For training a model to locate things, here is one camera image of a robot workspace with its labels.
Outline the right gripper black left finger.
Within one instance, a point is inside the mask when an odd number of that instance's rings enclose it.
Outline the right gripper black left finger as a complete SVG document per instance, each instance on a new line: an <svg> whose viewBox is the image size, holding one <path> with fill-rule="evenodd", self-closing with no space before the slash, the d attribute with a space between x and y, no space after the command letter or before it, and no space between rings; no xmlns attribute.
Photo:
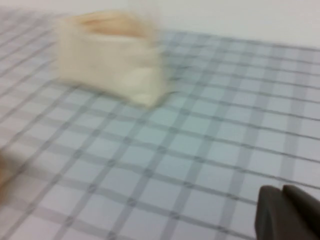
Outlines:
<svg viewBox="0 0 320 240"><path fill-rule="evenodd" d="M254 229L257 240L283 240L281 214L286 209L282 192L271 185L260 188L256 206Z"/></svg>

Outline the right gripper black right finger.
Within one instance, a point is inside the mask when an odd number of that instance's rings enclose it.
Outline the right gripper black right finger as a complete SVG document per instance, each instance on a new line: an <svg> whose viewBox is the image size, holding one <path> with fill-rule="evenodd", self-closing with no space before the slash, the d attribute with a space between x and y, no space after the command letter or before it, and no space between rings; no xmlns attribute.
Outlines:
<svg viewBox="0 0 320 240"><path fill-rule="evenodd" d="M294 185L284 185L282 192L292 202L303 222L319 240L320 201Z"/></svg>

